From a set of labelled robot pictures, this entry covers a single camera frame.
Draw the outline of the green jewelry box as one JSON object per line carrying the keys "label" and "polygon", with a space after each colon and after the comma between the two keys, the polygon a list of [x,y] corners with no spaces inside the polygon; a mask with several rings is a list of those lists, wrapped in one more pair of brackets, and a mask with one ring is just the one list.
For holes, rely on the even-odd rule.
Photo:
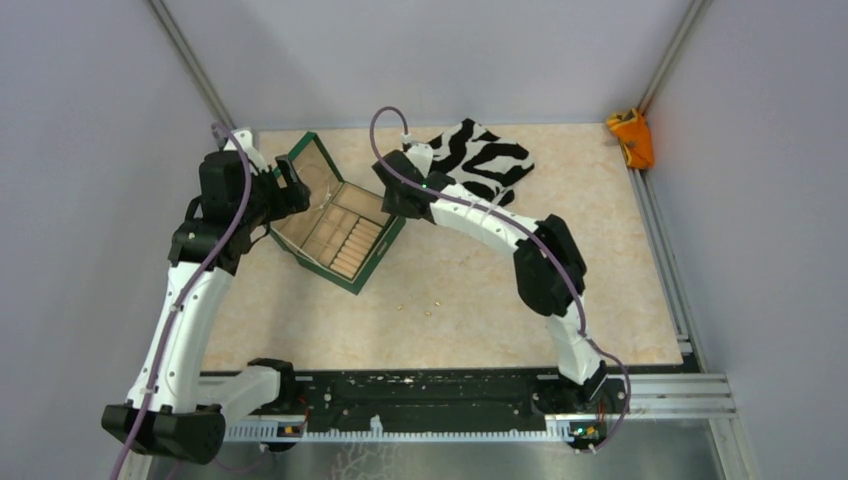
{"label": "green jewelry box", "polygon": [[310,189],[309,207],[271,223],[270,236],[298,264],[357,295],[395,243],[406,220],[382,210],[383,198],[346,181],[327,147],[308,131],[286,152],[264,132],[260,145],[294,168]]}

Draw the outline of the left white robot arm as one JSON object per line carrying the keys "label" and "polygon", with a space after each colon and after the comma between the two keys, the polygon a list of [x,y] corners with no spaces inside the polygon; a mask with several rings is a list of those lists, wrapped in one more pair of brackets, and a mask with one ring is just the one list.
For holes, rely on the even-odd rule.
{"label": "left white robot arm", "polygon": [[200,194],[172,235],[167,287],[148,354],[126,399],[105,407],[101,425],[122,452],[205,465],[227,428],[269,407],[292,411],[300,388],[291,363],[257,358],[215,386],[201,370],[219,308],[240,261],[272,222],[306,211],[310,190],[280,157],[287,185],[248,129],[213,127],[220,147],[199,166]]}

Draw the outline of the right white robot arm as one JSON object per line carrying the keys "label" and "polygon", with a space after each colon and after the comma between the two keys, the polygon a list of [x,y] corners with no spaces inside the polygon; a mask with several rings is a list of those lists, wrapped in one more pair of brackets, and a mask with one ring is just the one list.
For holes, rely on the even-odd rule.
{"label": "right white robot arm", "polygon": [[588,334],[587,265],[565,221],[518,215],[446,174],[424,175],[400,150],[378,156],[372,168],[385,212],[464,233],[511,258],[519,298],[546,320],[565,403],[576,412],[599,403],[608,367]]}

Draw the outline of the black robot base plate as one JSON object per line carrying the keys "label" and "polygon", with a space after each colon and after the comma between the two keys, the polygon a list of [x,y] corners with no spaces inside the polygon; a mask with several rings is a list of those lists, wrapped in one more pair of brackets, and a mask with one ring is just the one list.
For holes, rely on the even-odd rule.
{"label": "black robot base plate", "polygon": [[256,415],[306,416],[310,433],[359,432],[378,418],[388,433],[540,432],[546,418],[610,421],[624,383],[609,376],[582,398],[555,368],[301,371],[285,399]]}

